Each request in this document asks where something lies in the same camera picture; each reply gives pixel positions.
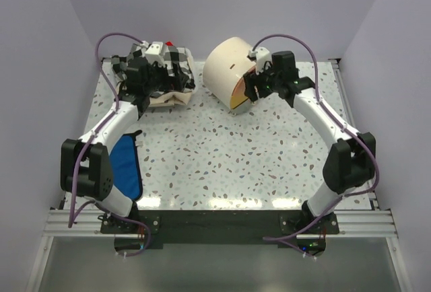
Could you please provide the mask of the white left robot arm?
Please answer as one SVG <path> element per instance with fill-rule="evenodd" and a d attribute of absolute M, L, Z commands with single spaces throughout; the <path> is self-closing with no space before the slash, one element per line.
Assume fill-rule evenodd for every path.
<path fill-rule="evenodd" d="M 181 92 L 193 85 L 179 61 L 160 65 L 148 57 L 131 59 L 105 117 L 79 139 L 67 139 L 61 146 L 60 186 L 71 193 L 71 206 L 75 206 L 77 197 L 92 199 L 103 210 L 117 215 L 119 229 L 134 232 L 139 227 L 135 202 L 116 187 L 110 153 L 125 131 L 142 117 L 152 95 Z"/>

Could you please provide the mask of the salmon top drawer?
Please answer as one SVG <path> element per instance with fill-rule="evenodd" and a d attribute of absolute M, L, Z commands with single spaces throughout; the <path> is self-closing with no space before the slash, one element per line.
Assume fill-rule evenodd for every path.
<path fill-rule="evenodd" d="M 254 69 L 250 69 L 246 73 L 254 73 L 254 72 L 255 72 Z M 235 100 L 238 100 L 238 101 L 249 100 L 244 95 L 245 86 L 244 86 L 243 76 L 236 82 L 236 85 L 235 85 L 235 87 L 234 87 L 234 89 L 232 91 L 232 99 L 235 99 Z"/>

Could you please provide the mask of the yellow drawer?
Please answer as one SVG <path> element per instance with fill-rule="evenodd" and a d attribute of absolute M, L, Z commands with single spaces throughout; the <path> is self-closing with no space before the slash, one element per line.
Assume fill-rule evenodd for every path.
<path fill-rule="evenodd" d="M 234 88 L 230 97 L 231 110 L 248 110 L 251 107 L 251 101 L 244 92 L 245 88 L 242 85 Z"/>

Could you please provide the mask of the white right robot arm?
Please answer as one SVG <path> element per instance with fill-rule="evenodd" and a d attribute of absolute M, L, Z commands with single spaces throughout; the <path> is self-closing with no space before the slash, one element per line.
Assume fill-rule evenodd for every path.
<path fill-rule="evenodd" d="M 293 52 L 270 53 L 260 47 L 250 50 L 248 58 L 255 68 L 243 76 L 245 96 L 255 102 L 276 93 L 307 119 L 328 148 L 323 183 L 303 203 L 300 216 L 301 228 L 316 233 L 324 225 L 323 216 L 333 212 L 343 196 L 374 178 L 376 140 L 337 115 L 311 78 L 299 76 Z"/>

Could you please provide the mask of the grey-green bottom drawer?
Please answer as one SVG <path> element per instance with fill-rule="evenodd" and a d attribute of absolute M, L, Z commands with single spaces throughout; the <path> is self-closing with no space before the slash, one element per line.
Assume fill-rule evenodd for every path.
<path fill-rule="evenodd" d="M 235 107 L 234 109 L 232 109 L 232 113 L 235 115 L 245 114 L 248 111 L 250 111 L 256 104 L 257 104 L 257 102 L 252 102 L 250 100 L 246 100 L 243 103 L 241 103 L 240 105 L 238 105 L 237 107 Z"/>

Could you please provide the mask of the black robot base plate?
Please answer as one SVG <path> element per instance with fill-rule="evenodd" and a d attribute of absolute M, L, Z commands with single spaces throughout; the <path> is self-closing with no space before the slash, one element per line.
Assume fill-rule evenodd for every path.
<path fill-rule="evenodd" d="M 300 210 L 218 210 L 163 211 L 140 210 L 138 221 L 147 225 L 98 216 L 100 232 L 113 234 L 117 252 L 137 250 L 150 241 L 149 249 L 162 249 L 165 244 L 264 244 L 264 237 L 293 234 L 305 224 Z"/>

